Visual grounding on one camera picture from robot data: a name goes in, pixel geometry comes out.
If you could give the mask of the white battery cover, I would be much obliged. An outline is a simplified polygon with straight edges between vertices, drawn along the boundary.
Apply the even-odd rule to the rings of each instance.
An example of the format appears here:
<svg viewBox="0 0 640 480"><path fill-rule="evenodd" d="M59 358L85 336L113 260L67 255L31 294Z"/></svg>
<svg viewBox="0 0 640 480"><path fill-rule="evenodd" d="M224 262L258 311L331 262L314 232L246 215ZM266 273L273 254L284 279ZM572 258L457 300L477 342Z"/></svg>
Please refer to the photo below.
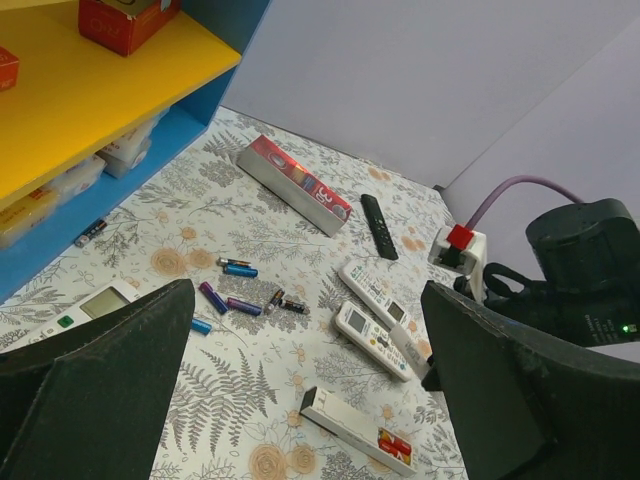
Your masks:
<svg viewBox="0 0 640 480"><path fill-rule="evenodd" d="M390 339L404 357L416 376L422 380L431 369L430 356L425 356L409 336L407 330L397 323L389 332Z"/></svg>

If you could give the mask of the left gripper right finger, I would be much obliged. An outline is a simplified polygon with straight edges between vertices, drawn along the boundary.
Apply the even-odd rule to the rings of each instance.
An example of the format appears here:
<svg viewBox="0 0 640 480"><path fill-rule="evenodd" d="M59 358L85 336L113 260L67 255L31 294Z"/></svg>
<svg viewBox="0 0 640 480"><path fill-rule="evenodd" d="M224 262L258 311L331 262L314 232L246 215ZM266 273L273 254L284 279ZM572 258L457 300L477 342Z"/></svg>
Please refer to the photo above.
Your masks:
<svg viewBox="0 0 640 480"><path fill-rule="evenodd" d="M494 313L434 281L421 306L471 479L636 479L639 365Z"/></svg>

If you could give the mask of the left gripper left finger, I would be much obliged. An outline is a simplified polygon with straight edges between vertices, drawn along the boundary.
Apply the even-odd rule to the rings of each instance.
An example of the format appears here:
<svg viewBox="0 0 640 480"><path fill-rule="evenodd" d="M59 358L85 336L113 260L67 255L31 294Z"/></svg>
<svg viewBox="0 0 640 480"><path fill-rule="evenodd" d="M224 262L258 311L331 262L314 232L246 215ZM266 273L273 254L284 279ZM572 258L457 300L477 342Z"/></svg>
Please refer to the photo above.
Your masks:
<svg viewBox="0 0 640 480"><path fill-rule="evenodd" d="M175 280L1 352L2 478L148 478L194 310L192 282Z"/></svg>

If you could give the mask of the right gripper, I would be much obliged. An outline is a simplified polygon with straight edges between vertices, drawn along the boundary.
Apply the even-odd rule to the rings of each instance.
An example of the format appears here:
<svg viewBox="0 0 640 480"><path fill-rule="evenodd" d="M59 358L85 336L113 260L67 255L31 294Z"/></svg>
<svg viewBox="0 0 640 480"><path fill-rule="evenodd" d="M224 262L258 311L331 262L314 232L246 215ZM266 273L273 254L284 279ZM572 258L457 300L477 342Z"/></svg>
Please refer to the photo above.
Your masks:
<svg viewBox="0 0 640 480"><path fill-rule="evenodd" d="M481 303L489 310L537 330L555 329L555 293L548 282L497 262L484 267L481 280Z"/></svg>

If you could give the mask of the slim white remote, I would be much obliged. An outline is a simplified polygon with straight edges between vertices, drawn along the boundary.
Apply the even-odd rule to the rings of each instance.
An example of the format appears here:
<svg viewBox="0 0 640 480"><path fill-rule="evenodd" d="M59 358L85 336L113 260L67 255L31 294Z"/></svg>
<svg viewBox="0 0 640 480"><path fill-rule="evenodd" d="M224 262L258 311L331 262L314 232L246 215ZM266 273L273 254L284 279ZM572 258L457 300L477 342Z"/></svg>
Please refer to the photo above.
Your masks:
<svg viewBox="0 0 640 480"><path fill-rule="evenodd" d="M377 426L362 412L340 400L329 391L320 387L312 387L307 390L303 395L299 412L303 417L311 420L361 453L382 463L397 474L403 477L411 477L417 473L416 449L410 442L407 441L413 448L412 463L406 465L378 447L378 429L384 428L388 430L387 428Z"/></svg>

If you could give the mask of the red orange battery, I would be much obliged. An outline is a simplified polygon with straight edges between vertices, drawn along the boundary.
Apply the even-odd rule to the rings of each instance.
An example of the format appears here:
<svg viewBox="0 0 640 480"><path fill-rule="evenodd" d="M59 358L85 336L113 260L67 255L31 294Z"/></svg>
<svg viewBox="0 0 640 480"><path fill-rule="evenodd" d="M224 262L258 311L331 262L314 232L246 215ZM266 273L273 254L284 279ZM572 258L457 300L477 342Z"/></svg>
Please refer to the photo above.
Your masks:
<svg viewBox="0 0 640 480"><path fill-rule="evenodd" d="M406 440L396 436L384 428L379 428L377 443L378 447L382 451L402 461L406 465L410 465L412 463L413 448Z"/></svg>

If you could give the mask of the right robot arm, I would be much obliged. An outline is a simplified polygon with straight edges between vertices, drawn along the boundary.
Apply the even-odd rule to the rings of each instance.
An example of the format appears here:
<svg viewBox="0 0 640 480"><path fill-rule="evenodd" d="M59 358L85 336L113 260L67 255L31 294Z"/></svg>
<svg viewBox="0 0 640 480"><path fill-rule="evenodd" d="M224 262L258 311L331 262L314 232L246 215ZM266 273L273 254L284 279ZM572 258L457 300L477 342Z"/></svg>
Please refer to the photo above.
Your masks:
<svg viewBox="0 0 640 480"><path fill-rule="evenodd" d="M485 307L582 347L638 341L639 229L621 201L558 207L525 234L543 280L489 263Z"/></svg>

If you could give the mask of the pile of small batteries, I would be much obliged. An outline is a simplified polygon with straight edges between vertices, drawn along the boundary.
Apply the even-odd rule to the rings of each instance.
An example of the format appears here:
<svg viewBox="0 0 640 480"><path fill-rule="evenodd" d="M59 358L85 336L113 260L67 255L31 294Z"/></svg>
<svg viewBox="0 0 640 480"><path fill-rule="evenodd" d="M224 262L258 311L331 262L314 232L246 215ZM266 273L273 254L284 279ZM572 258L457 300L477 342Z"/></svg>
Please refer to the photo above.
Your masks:
<svg viewBox="0 0 640 480"><path fill-rule="evenodd" d="M160 280L191 279L196 286L207 282L223 298L238 300L265 308L273 295L282 290L293 296L280 274L254 265L255 277L225 273L217 264L226 256L219 252L221 235L186 223L170 224L166 219L150 230L140 219L107 221L107 227L84 248L84 252L100 254L102 266L117 270L122 279L142 290Z"/></svg>

